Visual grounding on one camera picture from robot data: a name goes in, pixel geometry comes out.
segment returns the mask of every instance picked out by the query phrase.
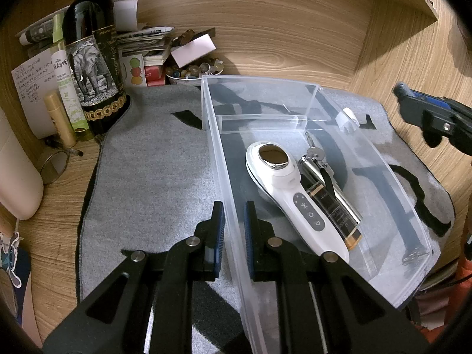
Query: handwritten note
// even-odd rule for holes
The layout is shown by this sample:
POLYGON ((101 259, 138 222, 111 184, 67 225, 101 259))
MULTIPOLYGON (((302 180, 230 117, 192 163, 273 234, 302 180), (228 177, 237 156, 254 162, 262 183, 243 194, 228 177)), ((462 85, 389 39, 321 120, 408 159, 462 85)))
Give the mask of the handwritten note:
POLYGON ((44 95, 58 88, 51 52, 46 49, 11 71, 24 115, 33 134, 43 138, 56 133, 44 95))

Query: white handheld massager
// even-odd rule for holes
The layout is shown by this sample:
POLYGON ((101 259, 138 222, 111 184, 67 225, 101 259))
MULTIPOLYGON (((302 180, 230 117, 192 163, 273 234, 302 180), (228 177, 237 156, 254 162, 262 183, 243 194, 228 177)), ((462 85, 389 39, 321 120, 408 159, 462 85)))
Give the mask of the white handheld massager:
POLYGON ((331 221, 300 184, 296 160, 272 142, 255 142, 246 151, 253 181, 282 209, 298 234, 317 255, 335 252, 349 263, 348 248, 331 221))

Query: grey button panel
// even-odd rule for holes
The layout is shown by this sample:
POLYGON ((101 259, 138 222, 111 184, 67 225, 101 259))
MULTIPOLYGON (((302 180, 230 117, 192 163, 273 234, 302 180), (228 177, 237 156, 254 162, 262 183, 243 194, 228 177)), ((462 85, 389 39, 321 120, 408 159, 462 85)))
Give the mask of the grey button panel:
POLYGON ((306 194, 295 193, 294 204, 313 229, 315 229, 317 232, 320 232, 324 229, 325 224, 323 219, 313 208, 311 203, 308 202, 306 194))

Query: green cap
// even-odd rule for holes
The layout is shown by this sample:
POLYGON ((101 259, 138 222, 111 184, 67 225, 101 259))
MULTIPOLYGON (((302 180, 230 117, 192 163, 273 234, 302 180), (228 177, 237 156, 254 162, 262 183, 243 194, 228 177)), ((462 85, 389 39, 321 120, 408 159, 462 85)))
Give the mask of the green cap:
POLYGON ((64 20, 64 12, 59 12, 53 17, 53 42, 62 40, 62 21, 64 20))

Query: wine bottle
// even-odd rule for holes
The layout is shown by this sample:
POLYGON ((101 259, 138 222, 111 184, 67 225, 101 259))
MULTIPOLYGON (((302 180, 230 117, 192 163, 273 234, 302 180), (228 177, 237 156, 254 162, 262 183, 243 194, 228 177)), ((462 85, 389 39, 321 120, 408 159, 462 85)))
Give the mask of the wine bottle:
POLYGON ((90 128, 106 133, 129 102, 116 47, 112 0, 75 0, 62 23, 77 95, 90 128))

